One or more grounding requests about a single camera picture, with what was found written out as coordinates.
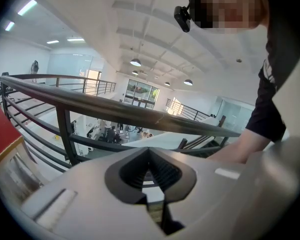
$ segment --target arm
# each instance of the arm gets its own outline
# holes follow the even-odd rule
[[[246,163],[249,155],[262,151],[269,143],[268,138],[245,129],[236,142],[224,147],[208,159]]]

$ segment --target window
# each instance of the window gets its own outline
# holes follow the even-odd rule
[[[156,87],[130,79],[124,102],[152,110],[159,92],[160,89]]]

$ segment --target black t-shirt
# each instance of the black t-shirt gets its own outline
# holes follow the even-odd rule
[[[282,139],[286,127],[272,98],[300,58],[300,0],[268,2],[268,57],[259,73],[258,98],[246,128],[276,142]]]

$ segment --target white ceiling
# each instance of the white ceiling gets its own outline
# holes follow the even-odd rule
[[[133,48],[134,57],[142,62],[141,70],[150,72],[149,76],[164,74],[173,80],[198,74],[204,77],[207,73],[256,75],[266,57],[265,28],[213,34],[192,23],[191,31],[184,33],[173,12],[175,6],[187,3],[188,0],[114,1],[123,61],[120,71],[129,74],[139,69],[127,65]]]
[[[15,0],[0,23],[0,33],[24,39],[50,49],[64,47],[87,47],[84,41],[69,42],[68,38],[80,37],[55,15],[36,4],[23,16],[18,11],[30,0]],[[15,25],[7,32],[4,29],[12,21]],[[58,40],[59,43],[47,44],[48,41]]]

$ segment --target ceiling light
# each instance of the ceiling light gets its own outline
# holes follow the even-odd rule
[[[55,43],[57,43],[57,42],[59,42],[58,40],[54,40],[54,41],[49,41],[49,42],[46,42],[47,44],[55,44]]]
[[[73,41],[84,41],[83,38],[70,38],[68,41],[73,42]]]
[[[28,10],[30,10],[35,5],[36,5],[36,1],[31,0],[18,12],[18,14],[21,16],[24,15]]]
[[[10,29],[13,27],[14,22],[11,22],[8,24],[8,26],[6,26],[5,31],[10,31]]]
[[[186,79],[185,81],[184,81],[184,83],[186,84],[186,85],[190,85],[190,86],[192,86],[193,85],[193,82],[192,82],[192,80],[190,80],[190,79]]]
[[[138,67],[141,66],[141,61],[140,61],[139,59],[137,59],[137,58],[134,58],[133,60],[131,60],[130,63],[131,63],[132,65],[134,65],[134,66],[138,66]]]

